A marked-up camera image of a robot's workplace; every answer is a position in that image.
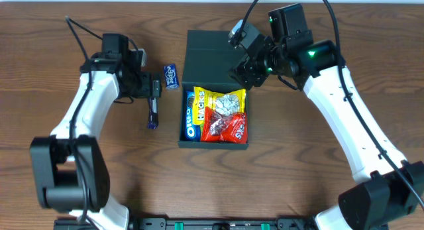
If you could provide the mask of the blue Oreo cookie pack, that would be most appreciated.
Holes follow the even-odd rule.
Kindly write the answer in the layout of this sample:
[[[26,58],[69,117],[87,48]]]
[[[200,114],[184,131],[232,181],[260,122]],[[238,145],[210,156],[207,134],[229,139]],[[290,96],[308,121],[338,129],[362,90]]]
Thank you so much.
[[[193,103],[195,94],[193,91],[186,91],[185,106],[185,127],[184,134],[188,141],[199,142],[201,139],[201,128],[193,123]]]

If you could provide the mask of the red Hacks candy bag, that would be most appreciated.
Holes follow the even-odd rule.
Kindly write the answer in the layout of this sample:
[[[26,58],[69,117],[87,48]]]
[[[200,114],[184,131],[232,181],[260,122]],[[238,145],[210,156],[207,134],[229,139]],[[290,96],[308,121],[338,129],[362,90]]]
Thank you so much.
[[[223,116],[207,107],[201,142],[246,144],[248,138],[245,113]]]

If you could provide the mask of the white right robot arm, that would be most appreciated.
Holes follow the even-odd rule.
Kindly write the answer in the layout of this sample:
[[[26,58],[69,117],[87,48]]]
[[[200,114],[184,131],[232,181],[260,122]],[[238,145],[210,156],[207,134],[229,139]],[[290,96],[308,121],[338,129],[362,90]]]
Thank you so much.
[[[244,51],[230,75],[245,89],[278,76],[315,104],[336,136],[356,184],[315,216],[316,228],[387,229],[412,214],[422,204],[423,163],[409,162],[381,130],[338,46],[314,41],[299,3],[270,11],[268,19],[268,36],[246,19],[230,31],[230,44]]]

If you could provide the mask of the black gift box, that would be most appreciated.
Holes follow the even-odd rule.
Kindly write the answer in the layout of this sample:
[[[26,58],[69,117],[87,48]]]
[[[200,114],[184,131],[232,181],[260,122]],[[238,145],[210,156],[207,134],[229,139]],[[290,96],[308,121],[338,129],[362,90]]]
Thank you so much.
[[[202,148],[223,150],[246,150],[248,143],[204,143],[193,142],[185,137],[187,91],[195,86],[210,91],[229,93],[242,86],[229,76],[229,71],[244,56],[243,50],[237,50],[228,42],[228,32],[221,30],[189,30],[184,70],[180,81],[182,88],[182,107],[180,114],[180,148]]]

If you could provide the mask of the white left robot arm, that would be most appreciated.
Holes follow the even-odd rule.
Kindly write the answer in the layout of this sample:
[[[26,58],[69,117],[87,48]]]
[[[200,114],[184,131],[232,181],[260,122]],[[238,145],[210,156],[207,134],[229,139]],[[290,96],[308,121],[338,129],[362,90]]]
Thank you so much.
[[[67,113],[47,137],[35,137],[30,144],[38,203],[75,217],[68,227],[136,226],[128,207],[110,192],[98,140],[112,104],[120,98],[160,97],[160,80],[141,70],[145,60],[141,48],[108,48],[86,59]]]

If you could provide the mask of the blue Eclipse mint box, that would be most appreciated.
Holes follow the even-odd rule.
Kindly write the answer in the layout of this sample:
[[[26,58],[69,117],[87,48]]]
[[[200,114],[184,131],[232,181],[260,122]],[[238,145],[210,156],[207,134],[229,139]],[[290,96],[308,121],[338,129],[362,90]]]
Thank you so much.
[[[178,89],[179,81],[175,64],[168,64],[164,66],[164,80],[166,89]]]

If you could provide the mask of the yellow Hacks candy bag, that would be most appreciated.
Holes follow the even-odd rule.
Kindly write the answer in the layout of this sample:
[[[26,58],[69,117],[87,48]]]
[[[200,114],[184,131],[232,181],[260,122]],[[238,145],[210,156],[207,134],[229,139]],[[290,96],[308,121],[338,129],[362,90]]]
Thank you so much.
[[[216,111],[223,116],[243,113],[245,109],[246,90],[239,89],[230,93],[218,93],[202,87],[194,87],[193,123],[204,124],[206,108]]]

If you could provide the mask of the dark blue chocolate bar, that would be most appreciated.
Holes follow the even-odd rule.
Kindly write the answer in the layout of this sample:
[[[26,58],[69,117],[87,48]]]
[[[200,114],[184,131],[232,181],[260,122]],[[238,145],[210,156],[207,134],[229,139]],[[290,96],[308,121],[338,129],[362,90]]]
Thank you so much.
[[[156,129],[158,123],[158,102],[156,97],[148,98],[149,114],[148,114],[148,128]]]

